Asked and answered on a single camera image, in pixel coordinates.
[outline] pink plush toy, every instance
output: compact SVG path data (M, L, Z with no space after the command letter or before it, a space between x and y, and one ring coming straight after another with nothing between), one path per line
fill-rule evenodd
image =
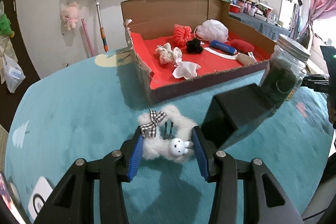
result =
M64 26L71 31L71 29L76 28L77 17L78 17L78 8L77 3L71 3L70 7L65 7L60 12L62 20L66 23Z

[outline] red paper lining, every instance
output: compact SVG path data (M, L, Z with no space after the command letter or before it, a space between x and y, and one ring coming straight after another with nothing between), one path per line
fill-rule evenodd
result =
M163 46L167 42L169 42L172 48L174 48L176 45L172 36L159 37L153 40L143 40L140 34L132 32L131 37L133 40L134 50L141 60L152 70L152 80L150 83L150 88L152 90L184 80L184 78L175 79L172 75L175 69L174 64L168 63L161 65L159 54L155 53L157 46ZM229 32L229 40L233 39L241 39L241 37ZM205 42L202 47L209 47L209 42ZM253 54L257 61L264 61L270 58L270 54L263 49L257 46L254 46L254 48L255 51ZM197 70L198 76L214 73L216 71L226 71L233 68L243 67L243 65L237 60L225 59L206 50L204 50L201 54L188 54L186 48L182 48L181 51L183 61L197 63L201 66L201 68Z

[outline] cardboard box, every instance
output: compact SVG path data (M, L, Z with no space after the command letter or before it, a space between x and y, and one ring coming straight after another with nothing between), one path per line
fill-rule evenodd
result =
M127 0L121 3L121 8L127 45L137 63L138 77L146 97L153 104L263 70L273 53L275 43L254 28L229 18L230 4L223 0ZM153 39L172 36L174 24L190 26L195 30L198 25L209 19L221 21L229 29L229 36L250 42L263 52L262 56L266 53L267 58L260 58L262 61L249 66L238 65L236 61L237 65L234 67L214 69L211 73L199 74L191 80L176 80L168 84L162 81L161 86L157 85L157 81L154 83L153 79L159 76L160 68L153 57L153 50L146 49L146 43L149 45L153 43Z

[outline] blue tablecloth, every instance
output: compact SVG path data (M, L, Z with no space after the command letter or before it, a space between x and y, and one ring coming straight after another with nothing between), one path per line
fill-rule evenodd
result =
M200 90L154 109L172 103L182 115L201 124L215 94L258 83L262 74ZM304 112L297 109L298 103L305 105ZM40 176L55 186L76 159L97 160L120 148L138 126L137 117L148 107L128 52L87 59L32 85L15 114L5 157L6 178L17 186L26 212ZM22 148L14 146L13 132L27 121L25 132L18 133ZM274 117L226 152L240 160L263 159L302 213L319 183L332 134L325 96L300 88ZM242 184L239 186L237 223L242 223ZM123 189L131 224L205 224L215 185L204 182L192 157L184 164L143 160L138 175L132 183L124 183ZM94 212L95 223L99 223L97 202Z
M255 28L258 32L262 33L264 36L272 40L277 40L279 37L279 34L284 34L288 37L291 34L291 32L285 28L281 28L279 26L262 21L248 14L229 12L229 16L238 17L242 23Z

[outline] jar lid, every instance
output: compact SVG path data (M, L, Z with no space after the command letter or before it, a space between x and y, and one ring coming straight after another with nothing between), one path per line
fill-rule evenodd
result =
M303 63L307 63L310 57L310 52L300 43L283 34L279 35L278 41L276 43L296 59L302 61Z

